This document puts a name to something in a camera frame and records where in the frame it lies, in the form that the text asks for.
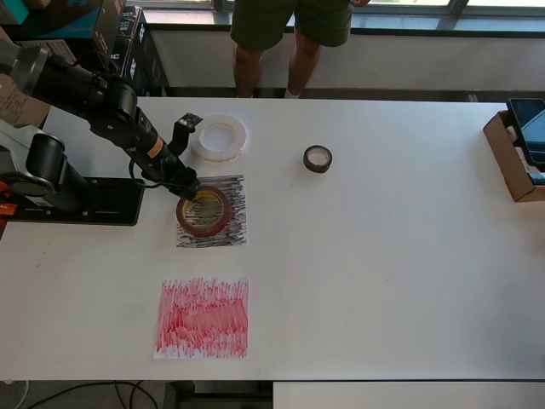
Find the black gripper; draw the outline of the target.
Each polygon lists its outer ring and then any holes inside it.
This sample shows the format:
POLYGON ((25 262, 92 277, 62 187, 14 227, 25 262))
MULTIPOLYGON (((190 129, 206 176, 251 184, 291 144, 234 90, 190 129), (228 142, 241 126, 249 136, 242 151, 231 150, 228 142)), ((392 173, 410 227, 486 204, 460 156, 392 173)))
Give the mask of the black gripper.
POLYGON ((162 186, 180 199, 194 200, 200 182, 194 169, 186 167, 178 157, 170 154, 161 159, 163 171, 162 186))

